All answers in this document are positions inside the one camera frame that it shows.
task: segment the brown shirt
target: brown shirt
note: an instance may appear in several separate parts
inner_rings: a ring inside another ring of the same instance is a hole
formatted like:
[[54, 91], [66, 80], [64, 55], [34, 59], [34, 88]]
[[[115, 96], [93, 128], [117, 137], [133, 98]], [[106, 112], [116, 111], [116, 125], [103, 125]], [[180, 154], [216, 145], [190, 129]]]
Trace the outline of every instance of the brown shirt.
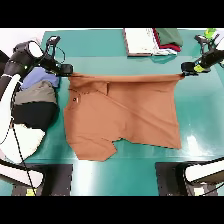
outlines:
[[79, 159], [104, 161], [113, 141], [181, 148], [174, 104], [180, 74], [93, 76], [74, 73], [64, 109], [66, 139]]

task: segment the green cloth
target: green cloth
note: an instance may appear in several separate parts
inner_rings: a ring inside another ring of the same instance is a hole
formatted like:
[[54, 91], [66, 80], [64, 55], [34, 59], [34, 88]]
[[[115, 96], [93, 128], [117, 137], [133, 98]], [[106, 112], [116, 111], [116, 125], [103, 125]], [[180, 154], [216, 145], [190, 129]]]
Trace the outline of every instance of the green cloth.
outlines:
[[175, 44], [180, 47], [183, 46], [183, 40], [177, 28], [156, 28], [159, 35], [160, 45]]

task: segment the green tabletop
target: green tabletop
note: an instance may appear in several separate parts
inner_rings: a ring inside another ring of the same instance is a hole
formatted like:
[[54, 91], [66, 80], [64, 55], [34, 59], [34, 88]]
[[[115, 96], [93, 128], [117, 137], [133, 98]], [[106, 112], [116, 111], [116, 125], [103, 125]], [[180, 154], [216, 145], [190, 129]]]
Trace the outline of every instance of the green tabletop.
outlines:
[[[181, 63], [200, 57], [194, 36], [203, 31], [179, 30], [183, 49], [178, 56], [127, 58], [121, 30], [69, 30], [46, 32], [42, 41], [59, 35], [65, 63], [75, 72], [98, 75], [181, 73]], [[57, 59], [62, 55], [57, 52]], [[105, 162], [80, 161], [65, 138], [63, 108], [68, 102], [67, 78], [57, 89], [60, 111], [38, 150], [27, 163], [72, 163], [71, 195], [158, 195], [155, 162], [203, 161], [224, 156], [224, 71], [213, 66], [208, 74], [186, 77], [175, 89], [182, 149], [114, 142], [117, 153]], [[0, 195], [10, 195], [12, 186], [0, 182]]]

